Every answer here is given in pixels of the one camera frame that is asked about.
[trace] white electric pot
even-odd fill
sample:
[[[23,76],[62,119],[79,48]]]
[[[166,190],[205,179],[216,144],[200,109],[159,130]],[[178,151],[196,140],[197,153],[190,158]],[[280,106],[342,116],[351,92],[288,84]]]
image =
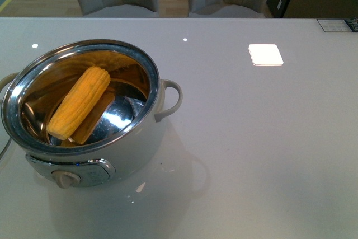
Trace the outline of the white electric pot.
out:
[[[143,107],[130,123],[113,132],[108,118],[106,135],[72,147],[46,132],[46,125],[63,97],[90,66],[106,69],[111,82],[107,92],[140,100]],[[54,49],[37,58],[12,80],[2,104],[6,132],[26,152],[33,168],[61,188],[93,186],[124,179],[145,165],[157,151],[164,125],[182,102],[180,86],[160,79],[154,61],[142,50],[114,40],[86,40]],[[172,87],[178,101],[163,110],[164,92]]]

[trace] corn cob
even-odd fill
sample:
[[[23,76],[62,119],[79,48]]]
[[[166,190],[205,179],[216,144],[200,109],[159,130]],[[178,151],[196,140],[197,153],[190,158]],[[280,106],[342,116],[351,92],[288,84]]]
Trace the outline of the corn cob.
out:
[[[108,108],[108,106],[112,104],[114,99],[115,96],[112,92],[105,92],[97,104],[93,107],[91,112],[89,112],[88,116],[71,135],[72,140],[78,144],[83,145],[93,133],[93,130],[100,121],[103,113]]]
[[[61,140],[69,138],[98,102],[110,79],[106,70],[88,68],[50,119],[47,132]]]

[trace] pot handle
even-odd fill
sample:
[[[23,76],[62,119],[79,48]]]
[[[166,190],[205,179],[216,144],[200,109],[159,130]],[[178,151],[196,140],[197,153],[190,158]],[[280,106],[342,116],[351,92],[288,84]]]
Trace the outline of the pot handle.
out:
[[[178,94],[179,94],[179,98],[178,101],[176,102],[176,104],[174,106],[172,106],[170,109],[167,110],[163,110],[163,111],[158,111],[154,114],[154,118],[156,120],[156,122],[160,122],[162,119],[164,119],[166,116],[169,116],[171,114],[173,114],[175,111],[178,110],[178,108],[181,105],[181,102],[183,101],[183,92],[180,88],[180,86],[173,81],[170,81],[168,79],[161,79],[161,84],[162,87],[164,88],[164,91],[166,90],[166,88],[170,87],[170,88],[174,88],[175,90],[177,90]],[[161,100],[159,101],[159,107],[162,108],[163,104],[164,104],[164,99],[165,99],[165,93],[163,91],[163,95]]]
[[[17,76],[18,73],[13,73],[2,80],[0,80],[0,91],[5,88],[6,85],[8,85],[10,82],[13,81],[13,79]],[[0,159],[4,156],[6,150],[9,148],[11,143],[11,138],[9,138],[8,142],[6,143],[5,147],[0,151]]]
[[[12,73],[9,76],[3,78],[0,80],[0,91],[5,88],[6,85],[8,85],[10,82],[13,81],[13,79],[17,76],[18,73]]]

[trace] pot rim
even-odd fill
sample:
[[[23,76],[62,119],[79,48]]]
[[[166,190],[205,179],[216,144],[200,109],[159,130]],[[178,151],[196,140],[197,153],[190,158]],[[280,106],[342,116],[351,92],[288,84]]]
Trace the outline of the pot rim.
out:
[[[82,54],[91,51],[113,51],[124,54],[136,60],[146,71],[149,78],[149,95],[138,116],[123,130],[101,141],[76,146],[61,147],[47,144],[33,137],[22,125],[20,119],[21,100],[27,88],[34,81],[38,71],[43,71],[51,63],[68,59],[69,55]],[[107,147],[133,132],[153,110],[159,95],[160,77],[153,59],[140,48],[118,40],[90,39],[69,43],[55,48],[25,67],[8,87],[1,108],[4,128],[9,136],[25,150],[47,156],[75,156],[98,151]]]

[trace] white countertop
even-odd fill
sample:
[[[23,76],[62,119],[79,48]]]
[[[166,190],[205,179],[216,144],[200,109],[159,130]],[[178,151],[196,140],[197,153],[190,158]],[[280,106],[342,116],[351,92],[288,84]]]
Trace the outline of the white countertop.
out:
[[[0,29],[0,77],[105,38],[143,49],[184,93],[157,154],[119,184],[60,189],[13,143],[0,238],[358,238],[357,33],[288,19],[0,18]],[[249,44],[276,44],[283,66],[255,67]]]

